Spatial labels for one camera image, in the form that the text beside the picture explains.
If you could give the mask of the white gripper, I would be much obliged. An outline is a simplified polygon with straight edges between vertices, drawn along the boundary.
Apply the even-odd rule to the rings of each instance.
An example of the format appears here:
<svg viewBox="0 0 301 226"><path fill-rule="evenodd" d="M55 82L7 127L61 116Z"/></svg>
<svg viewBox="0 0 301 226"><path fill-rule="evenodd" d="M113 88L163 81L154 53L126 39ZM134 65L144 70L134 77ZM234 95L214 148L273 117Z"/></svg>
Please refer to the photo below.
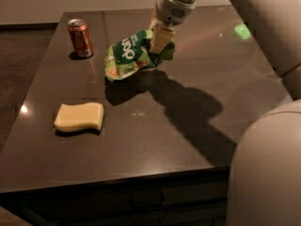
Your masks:
<svg viewBox="0 0 301 226"><path fill-rule="evenodd" d="M160 54L175 36L174 27L182 24L196 6L196 0L156 0L150 18L150 52ZM158 24L157 18L167 24Z"/></svg>

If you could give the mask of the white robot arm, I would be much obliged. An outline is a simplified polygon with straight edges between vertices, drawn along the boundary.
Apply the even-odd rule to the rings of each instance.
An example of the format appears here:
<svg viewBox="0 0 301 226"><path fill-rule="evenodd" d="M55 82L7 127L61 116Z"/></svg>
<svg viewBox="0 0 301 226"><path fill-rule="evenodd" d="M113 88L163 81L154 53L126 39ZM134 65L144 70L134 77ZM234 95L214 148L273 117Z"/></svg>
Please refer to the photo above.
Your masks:
<svg viewBox="0 0 301 226"><path fill-rule="evenodd" d="M230 0L269 61L274 80L235 90L241 112L259 112L230 153L227 216L213 203L175 212L177 226L301 226L301 0Z"/></svg>

